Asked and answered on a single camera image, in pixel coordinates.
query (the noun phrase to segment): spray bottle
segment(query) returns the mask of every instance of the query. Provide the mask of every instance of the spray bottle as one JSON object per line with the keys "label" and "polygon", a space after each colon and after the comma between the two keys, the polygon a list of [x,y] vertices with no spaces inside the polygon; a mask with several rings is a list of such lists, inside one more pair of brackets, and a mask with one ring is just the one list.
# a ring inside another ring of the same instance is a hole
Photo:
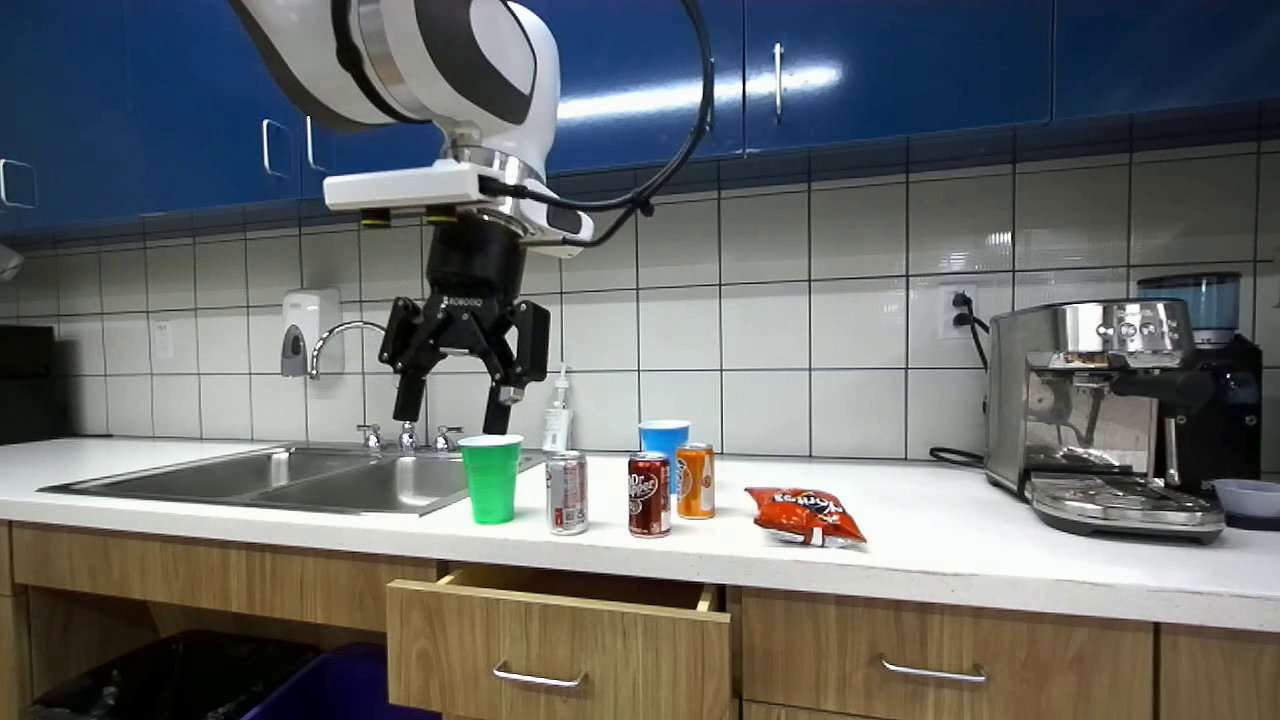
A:
{"label": "spray bottle", "polygon": [[561,364],[561,374],[551,381],[548,420],[545,420],[545,453],[569,453],[569,423],[571,423],[569,370]]}

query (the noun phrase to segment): kitchen counter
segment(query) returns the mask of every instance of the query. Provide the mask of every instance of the kitchen counter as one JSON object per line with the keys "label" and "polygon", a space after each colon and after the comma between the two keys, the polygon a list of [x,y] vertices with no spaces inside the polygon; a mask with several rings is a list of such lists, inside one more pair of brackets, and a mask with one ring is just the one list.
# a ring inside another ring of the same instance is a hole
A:
{"label": "kitchen counter", "polygon": [[[623,457],[593,457],[593,527],[551,538],[538,471],[516,484],[516,521],[474,527],[469,500],[431,517],[264,511],[217,505],[46,498],[45,484],[132,476],[261,453],[264,443],[46,441],[0,449],[0,521],[101,534],[518,564],[784,587],[866,599],[1280,634],[1280,534],[1226,527],[1217,546],[1072,538],[997,492],[976,468],[718,460],[718,517],[637,539]],[[744,487],[826,487],[866,549],[793,549],[753,525]]]}

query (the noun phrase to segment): can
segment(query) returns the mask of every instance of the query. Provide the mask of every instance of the can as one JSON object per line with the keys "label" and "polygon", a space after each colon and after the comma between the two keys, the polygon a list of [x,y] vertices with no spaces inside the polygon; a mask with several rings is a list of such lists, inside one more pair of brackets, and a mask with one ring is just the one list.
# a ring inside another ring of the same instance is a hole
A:
{"label": "can", "polygon": [[710,443],[685,443],[681,449],[681,517],[706,521],[714,517],[714,453]]}
{"label": "can", "polygon": [[548,457],[548,525],[561,538],[587,534],[587,460],[582,460],[582,453]]}
{"label": "can", "polygon": [[672,534],[672,460],[664,453],[637,453],[628,460],[628,527],[630,538]]}

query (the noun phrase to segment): stainless steel sink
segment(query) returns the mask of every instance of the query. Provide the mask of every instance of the stainless steel sink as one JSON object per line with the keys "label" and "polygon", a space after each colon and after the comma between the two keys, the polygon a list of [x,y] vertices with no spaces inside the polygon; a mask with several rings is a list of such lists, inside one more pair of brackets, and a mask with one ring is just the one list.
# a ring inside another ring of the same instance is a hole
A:
{"label": "stainless steel sink", "polygon": [[402,457],[324,443],[40,492],[297,511],[431,511],[469,498],[459,453]]}

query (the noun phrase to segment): snack bag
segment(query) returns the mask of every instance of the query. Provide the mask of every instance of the snack bag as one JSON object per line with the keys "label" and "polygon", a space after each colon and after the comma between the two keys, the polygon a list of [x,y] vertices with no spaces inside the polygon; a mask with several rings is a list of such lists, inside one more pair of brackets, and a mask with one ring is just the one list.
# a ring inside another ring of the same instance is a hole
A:
{"label": "snack bag", "polygon": [[786,546],[866,546],[854,521],[831,492],[817,487],[749,487],[755,525]]}

